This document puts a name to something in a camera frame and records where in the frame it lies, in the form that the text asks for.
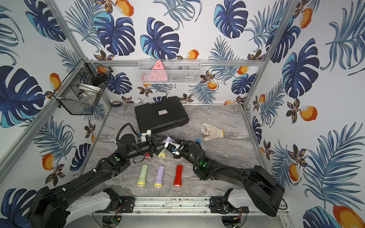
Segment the green flashlight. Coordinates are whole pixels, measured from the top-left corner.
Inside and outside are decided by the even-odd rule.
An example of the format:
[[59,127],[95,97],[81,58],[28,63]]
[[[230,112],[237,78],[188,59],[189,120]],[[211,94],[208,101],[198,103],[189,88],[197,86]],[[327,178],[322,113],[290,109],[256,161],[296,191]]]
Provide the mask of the green flashlight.
[[158,157],[160,159],[164,159],[166,157],[166,149],[163,148],[162,151],[159,153]]
[[139,178],[138,178],[138,181],[137,181],[137,185],[139,187],[144,187],[146,185],[147,171],[148,171],[148,165],[143,164],[141,166],[140,175],[139,175]]

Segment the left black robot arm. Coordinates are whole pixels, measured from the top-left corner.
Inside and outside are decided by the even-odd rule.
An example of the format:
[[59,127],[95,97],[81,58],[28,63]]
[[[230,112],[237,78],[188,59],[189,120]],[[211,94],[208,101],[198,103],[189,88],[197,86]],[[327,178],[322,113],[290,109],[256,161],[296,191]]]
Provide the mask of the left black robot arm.
[[125,135],[119,131],[115,152],[101,158],[91,171],[59,187],[44,187],[36,193],[29,208],[28,222],[31,227],[64,227],[75,214],[71,207],[80,197],[121,174],[130,166],[131,159],[158,152],[158,147],[163,145],[164,140],[165,137],[161,135],[147,134],[142,137],[136,131]]

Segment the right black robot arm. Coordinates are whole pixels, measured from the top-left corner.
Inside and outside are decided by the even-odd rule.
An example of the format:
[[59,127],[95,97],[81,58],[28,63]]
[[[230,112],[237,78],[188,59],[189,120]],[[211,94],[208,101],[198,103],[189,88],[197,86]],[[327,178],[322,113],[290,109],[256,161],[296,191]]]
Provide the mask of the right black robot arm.
[[253,204],[264,214],[275,217],[282,210],[285,188],[263,167],[237,168],[209,158],[199,142],[166,141],[165,148],[174,158],[184,158],[193,166],[194,174],[202,181],[224,181],[239,186],[248,193]]

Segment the purple flashlight front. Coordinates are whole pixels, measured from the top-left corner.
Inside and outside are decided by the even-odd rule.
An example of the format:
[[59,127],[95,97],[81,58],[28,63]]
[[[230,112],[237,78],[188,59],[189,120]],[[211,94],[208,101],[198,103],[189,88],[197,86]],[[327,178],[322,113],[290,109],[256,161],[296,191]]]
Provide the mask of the purple flashlight front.
[[160,165],[157,170],[156,181],[154,183],[155,188],[162,188],[163,186],[163,176],[164,176],[165,167]]

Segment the purple flashlight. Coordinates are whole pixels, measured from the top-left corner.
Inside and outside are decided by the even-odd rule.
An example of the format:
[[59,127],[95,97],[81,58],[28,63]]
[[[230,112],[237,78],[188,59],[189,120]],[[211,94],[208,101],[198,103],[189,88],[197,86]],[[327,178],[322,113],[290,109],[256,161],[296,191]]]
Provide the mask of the purple flashlight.
[[176,141],[171,138],[171,137],[167,137],[165,140],[164,140],[165,143],[176,143]]
[[156,181],[154,183],[155,188],[162,188],[163,186],[163,176],[164,176],[165,167],[160,165],[157,170]]

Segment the green flashlight front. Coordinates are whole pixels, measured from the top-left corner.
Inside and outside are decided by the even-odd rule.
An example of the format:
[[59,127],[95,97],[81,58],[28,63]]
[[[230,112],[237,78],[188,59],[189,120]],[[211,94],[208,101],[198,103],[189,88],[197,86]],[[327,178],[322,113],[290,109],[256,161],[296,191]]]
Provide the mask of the green flashlight front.
[[141,166],[140,175],[139,175],[139,178],[138,178],[138,181],[137,181],[137,185],[139,187],[144,187],[146,185],[147,171],[148,171],[148,165],[143,164]]

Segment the green flashlight back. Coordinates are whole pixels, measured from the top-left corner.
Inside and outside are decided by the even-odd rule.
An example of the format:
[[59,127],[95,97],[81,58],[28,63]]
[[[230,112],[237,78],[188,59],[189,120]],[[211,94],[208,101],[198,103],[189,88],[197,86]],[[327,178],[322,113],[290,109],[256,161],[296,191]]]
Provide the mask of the green flashlight back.
[[158,157],[160,159],[164,159],[166,157],[166,149],[163,148],[162,151],[159,153]]

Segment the red flashlight front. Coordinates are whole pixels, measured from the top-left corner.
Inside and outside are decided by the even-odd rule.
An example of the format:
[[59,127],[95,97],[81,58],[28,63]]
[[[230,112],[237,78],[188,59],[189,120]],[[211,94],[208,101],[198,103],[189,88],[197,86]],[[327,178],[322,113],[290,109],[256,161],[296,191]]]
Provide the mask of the red flashlight front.
[[182,171],[183,171],[183,166],[177,165],[175,173],[175,181],[174,181],[175,187],[181,187],[182,185]]

